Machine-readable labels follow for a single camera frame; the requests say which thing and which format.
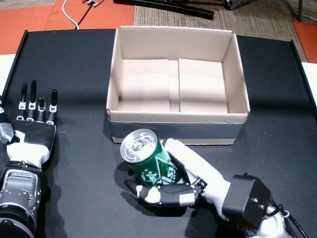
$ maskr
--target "orange floor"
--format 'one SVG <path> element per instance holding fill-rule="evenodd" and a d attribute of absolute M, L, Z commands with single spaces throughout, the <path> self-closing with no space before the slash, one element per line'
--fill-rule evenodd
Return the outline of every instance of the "orange floor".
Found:
<path fill-rule="evenodd" d="M 64 0 L 56 0 L 52 6 L 37 6 L 0 11 L 0 55 L 15 54 L 24 30 L 68 30 L 74 29 L 63 14 L 61 7 Z M 81 0 L 68 0 L 66 13 L 78 22 L 88 9 Z M 122 25 L 133 25 L 134 7 L 114 4 L 105 0 L 97 7 L 92 7 L 80 24 L 80 29 L 111 29 Z"/>
<path fill-rule="evenodd" d="M 293 21 L 309 63 L 317 63 L 317 25 Z"/>

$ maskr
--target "robot finger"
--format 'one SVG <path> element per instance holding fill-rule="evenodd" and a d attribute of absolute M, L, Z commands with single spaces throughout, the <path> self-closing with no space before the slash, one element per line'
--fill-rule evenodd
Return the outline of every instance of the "robot finger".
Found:
<path fill-rule="evenodd" d="M 124 184 L 133 195 L 154 207 L 188 207 L 198 201 L 201 189 L 190 184 L 169 184 L 158 187 L 140 185 L 133 180 Z"/>
<path fill-rule="evenodd" d="M 28 84 L 23 83 L 22 90 L 21 90 L 21 99 L 19 102 L 19 108 L 18 108 L 18 112 L 16 115 L 16 120 L 25 120 L 27 92 L 28 92 Z"/>
<path fill-rule="evenodd" d="M 31 83 L 31 93 L 30 93 L 30 101 L 27 111 L 27 121 L 35 121 L 35 115 L 36 115 L 36 90 L 37 90 L 37 84 L 36 81 L 33 80 Z"/>
<path fill-rule="evenodd" d="M 55 125 L 56 116 L 57 116 L 57 90 L 53 89 L 52 95 L 51 95 L 51 104 L 49 108 L 49 116 L 46 123 L 50 125 Z"/>
<path fill-rule="evenodd" d="M 38 111 L 36 116 L 36 122 L 44 123 L 46 112 L 46 102 L 44 98 L 38 99 Z"/>

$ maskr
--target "robotic arm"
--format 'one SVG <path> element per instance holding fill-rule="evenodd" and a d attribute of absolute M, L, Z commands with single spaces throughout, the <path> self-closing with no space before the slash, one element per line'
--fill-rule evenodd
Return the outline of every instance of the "robotic arm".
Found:
<path fill-rule="evenodd" d="M 286 219 L 291 218 L 289 212 L 275 204 L 270 190 L 258 178 L 235 175 L 228 182 L 180 141 L 168 139 L 165 149 L 186 183 L 151 187 L 127 180 L 126 186 L 138 199 L 150 206 L 181 207 L 195 205 L 201 197 L 215 205 L 223 220 L 242 228 L 248 238 L 296 237 Z"/>
<path fill-rule="evenodd" d="M 0 141 L 7 145 L 10 159 L 0 169 L 1 237 L 35 237 L 37 209 L 47 187 L 42 165 L 49 159 L 54 143 L 57 91 L 52 91 L 46 120 L 45 100 L 39 98 L 36 102 L 36 90 L 33 80 L 27 107 L 27 84 L 23 84 L 14 127 L 0 103 Z"/>

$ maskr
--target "white cable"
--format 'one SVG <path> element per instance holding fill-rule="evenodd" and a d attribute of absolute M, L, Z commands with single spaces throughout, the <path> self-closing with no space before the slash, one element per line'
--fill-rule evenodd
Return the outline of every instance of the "white cable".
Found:
<path fill-rule="evenodd" d="M 70 16 L 68 16 L 67 13 L 65 12 L 64 7 L 65 7 L 65 5 L 66 5 L 66 2 L 67 2 L 67 0 L 64 1 L 64 4 L 63 4 L 63 6 L 62 6 L 61 9 L 62 9 L 64 15 L 68 18 L 68 20 L 70 20 L 70 21 L 76 26 L 76 29 L 79 30 L 79 26 L 78 26 L 78 24 L 76 23 L 76 21 L 74 21 L 73 19 L 71 19 Z"/>
<path fill-rule="evenodd" d="M 285 216 L 284 216 L 284 215 L 282 215 L 282 218 L 288 218 L 288 217 L 289 217 L 289 211 L 284 210 L 284 212 L 286 212 L 286 215 L 285 215 Z"/>

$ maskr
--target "gray rug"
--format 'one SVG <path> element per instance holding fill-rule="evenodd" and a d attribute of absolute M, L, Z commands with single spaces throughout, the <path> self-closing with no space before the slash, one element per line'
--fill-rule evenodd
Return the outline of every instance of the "gray rug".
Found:
<path fill-rule="evenodd" d="M 0 0 L 0 10 L 31 7 L 31 6 L 47 6 L 54 5 L 55 0 Z"/>
<path fill-rule="evenodd" d="M 311 5 L 316 0 L 307 0 Z M 164 10 L 136 6 L 134 25 L 138 26 L 183 26 L 210 29 L 232 30 L 237 35 L 261 37 L 267 39 L 290 41 L 293 40 L 303 62 L 307 62 L 303 47 L 292 23 L 294 15 L 281 1 L 260 0 L 235 11 L 229 11 L 220 6 L 210 6 L 214 9 L 214 20 L 187 16 Z"/>

